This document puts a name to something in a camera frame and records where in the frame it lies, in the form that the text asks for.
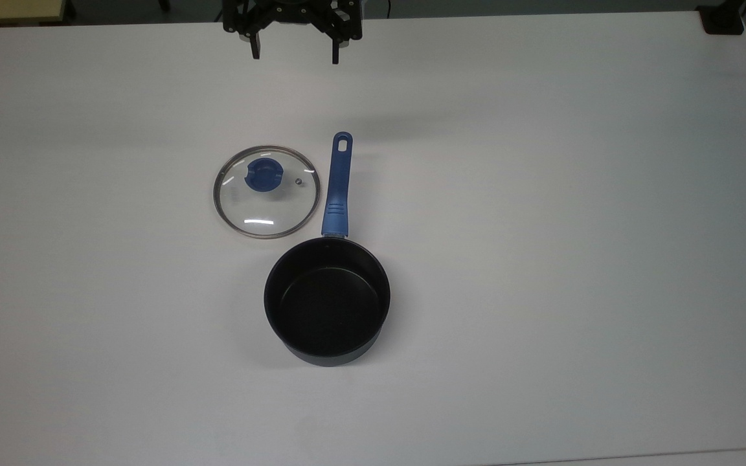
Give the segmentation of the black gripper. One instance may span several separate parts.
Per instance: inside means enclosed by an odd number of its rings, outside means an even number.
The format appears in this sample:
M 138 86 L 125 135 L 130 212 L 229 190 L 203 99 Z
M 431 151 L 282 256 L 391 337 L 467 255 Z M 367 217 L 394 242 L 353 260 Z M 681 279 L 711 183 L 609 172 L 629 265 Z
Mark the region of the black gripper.
M 275 23 L 310 25 L 332 39 L 332 65 L 351 39 L 361 39 L 361 1 L 223 1 L 222 23 L 251 48 L 254 60 L 261 57 L 260 32 Z

